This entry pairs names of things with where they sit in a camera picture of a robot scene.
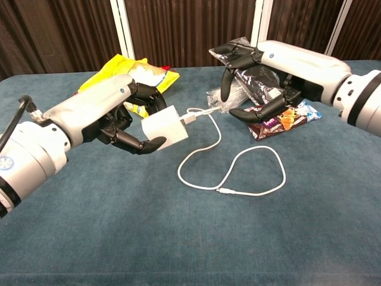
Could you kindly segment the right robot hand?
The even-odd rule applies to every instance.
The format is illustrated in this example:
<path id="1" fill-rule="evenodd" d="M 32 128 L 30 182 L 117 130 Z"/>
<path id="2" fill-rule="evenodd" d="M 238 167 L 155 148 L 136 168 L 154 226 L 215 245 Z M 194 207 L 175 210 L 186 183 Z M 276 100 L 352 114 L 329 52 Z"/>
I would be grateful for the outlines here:
<path id="1" fill-rule="evenodd" d="M 227 101 L 231 82 L 240 71 L 265 66 L 279 77 L 283 92 L 260 111 L 229 110 L 233 117 L 249 124 L 266 122 L 304 99 L 331 106 L 341 85 L 352 75 L 349 65 L 335 57 L 275 40 L 256 46 L 230 41 L 214 48 L 214 52 L 230 54 L 221 80 L 223 102 Z"/>

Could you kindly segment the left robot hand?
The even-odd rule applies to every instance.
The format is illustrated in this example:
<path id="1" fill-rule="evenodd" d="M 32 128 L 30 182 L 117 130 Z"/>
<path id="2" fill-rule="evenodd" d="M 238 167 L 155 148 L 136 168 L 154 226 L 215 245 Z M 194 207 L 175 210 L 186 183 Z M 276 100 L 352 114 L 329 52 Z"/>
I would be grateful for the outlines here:
<path id="1" fill-rule="evenodd" d="M 61 128 L 72 147 L 98 139 L 131 154 L 150 154 L 158 150 L 166 137 L 140 141 L 126 133 L 132 117 L 125 102 L 145 107 L 150 115 L 167 106 L 156 87 L 137 83 L 128 74 L 118 74 L 50 108 L 42 118 Z"/>

